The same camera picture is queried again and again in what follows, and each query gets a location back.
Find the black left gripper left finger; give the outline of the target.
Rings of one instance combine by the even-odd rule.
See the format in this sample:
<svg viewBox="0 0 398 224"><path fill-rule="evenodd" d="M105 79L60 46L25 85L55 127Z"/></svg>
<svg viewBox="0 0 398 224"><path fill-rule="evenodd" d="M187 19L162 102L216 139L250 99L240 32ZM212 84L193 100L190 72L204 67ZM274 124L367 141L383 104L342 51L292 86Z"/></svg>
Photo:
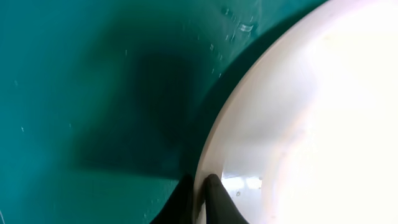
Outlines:
<svg viewBox="0 0 398 224"><path fill-rule="evenodd" d="M192 224L193 177L183 176L150 224Z"/></svg>

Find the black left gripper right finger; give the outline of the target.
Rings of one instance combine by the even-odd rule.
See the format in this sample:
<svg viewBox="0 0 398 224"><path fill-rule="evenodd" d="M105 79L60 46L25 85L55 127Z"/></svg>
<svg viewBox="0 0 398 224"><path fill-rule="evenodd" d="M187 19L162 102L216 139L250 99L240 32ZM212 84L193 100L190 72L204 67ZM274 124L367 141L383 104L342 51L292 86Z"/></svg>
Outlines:
<svg viewBox="0 0 398 224"><path fill-rule="evenodd" d="M206 224L248 224L216 174L204 179L203 193Z"/></svg>

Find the white plate with blue rim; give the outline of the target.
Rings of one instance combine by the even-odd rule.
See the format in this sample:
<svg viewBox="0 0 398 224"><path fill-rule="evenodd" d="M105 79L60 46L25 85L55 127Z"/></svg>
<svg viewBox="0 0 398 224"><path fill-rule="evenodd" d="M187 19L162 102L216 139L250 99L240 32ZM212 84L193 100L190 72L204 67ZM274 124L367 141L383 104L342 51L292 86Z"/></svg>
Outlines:
<svg viewBox="0 0 398 224"><path fill-rule="evenodd" d="M397 222L397 2L327 1L248 70L197 167L249 223Z"/></svg>

